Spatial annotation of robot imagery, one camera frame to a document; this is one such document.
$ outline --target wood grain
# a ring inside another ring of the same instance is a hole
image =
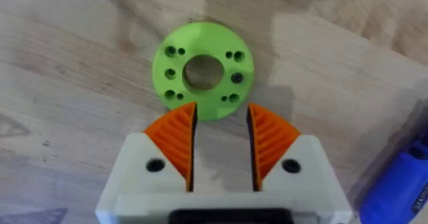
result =
[[[322,141],[358,208],[428,123],[426,0],[0,0],[0,215],[93,215],[124,137],[165,112],[151,61],[190,21],[253,52],[249,101]],[[197,191],[249,191],[245,107],[197,130]],[[428,213],[415,223],[426,223]]]

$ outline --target orange ridged finger tip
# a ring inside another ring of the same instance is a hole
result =
[[[178,107],[153,122],[144,133],[156,144],[186,179],[193,190],[193,137],[197,124],[197,105]]]
[[[251,138],[253,186],[255,191],[260,191],[263,179],[301,133],[277,114],[254,103],[249,104],[247,124]]]

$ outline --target green 3d printed disc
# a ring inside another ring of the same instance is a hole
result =
[[[187,66],[201,56],[221,63],[223,75],[209,88],[194,87],[187,76]],[[236,33],[216,23],[198,22],[178,28],[161,43],[152,74],[154,88],[169,109],[195,101],[199,120],[216,120],[235,112],[247,98],[254,66]]]

